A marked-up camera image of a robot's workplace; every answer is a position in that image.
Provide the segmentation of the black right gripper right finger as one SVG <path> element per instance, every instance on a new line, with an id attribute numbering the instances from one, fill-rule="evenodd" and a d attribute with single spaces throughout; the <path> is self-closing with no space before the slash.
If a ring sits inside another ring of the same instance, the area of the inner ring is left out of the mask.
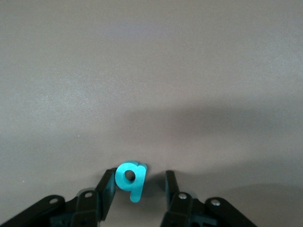
<path id="1" fill-rule="evenodd" d="M 165 172 L 165 192 L 167 211 L 160 227 L 189 227 L 193 199 L 188 193 L 180 191 L 172 170 Z"/>

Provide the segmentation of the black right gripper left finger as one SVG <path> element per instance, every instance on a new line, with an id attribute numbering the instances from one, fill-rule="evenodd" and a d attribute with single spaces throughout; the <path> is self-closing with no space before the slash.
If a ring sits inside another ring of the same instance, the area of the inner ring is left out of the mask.
<path id="1" fill-rule="evenodd" d="M 100 223 L 107 217 L 116 192 L 115 173 L 115 168 L 106 170 L 93 190 L 85 190 L 79 194 L 71 227 L 100 227 Z"/>

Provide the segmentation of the brown table cover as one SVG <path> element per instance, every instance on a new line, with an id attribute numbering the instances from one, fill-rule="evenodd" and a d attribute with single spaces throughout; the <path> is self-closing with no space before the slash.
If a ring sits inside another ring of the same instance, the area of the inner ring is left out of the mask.
<path id="1" fill-rule="evenodd" d="M 303 227 L 303 0 L 0 0 L 0 224 L 128 160 L 102 227 L 159 227 L 169 169 Z"/>

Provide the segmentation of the teal letter b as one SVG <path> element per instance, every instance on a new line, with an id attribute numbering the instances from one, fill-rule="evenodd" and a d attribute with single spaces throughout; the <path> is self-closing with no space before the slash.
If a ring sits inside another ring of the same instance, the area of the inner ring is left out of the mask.
<path id="1" fill-rule="evenodd" d="M 134 173 L 134 180 L 126 177 L 126 172 Z M 137 203 L 140 201 L 143 186 L 147 174 L 147 165 L 136 161 L 126 161 L 122 163 L 116 170 L 116 185 L 123 191 L 130 192 L 130 201 Z"/>

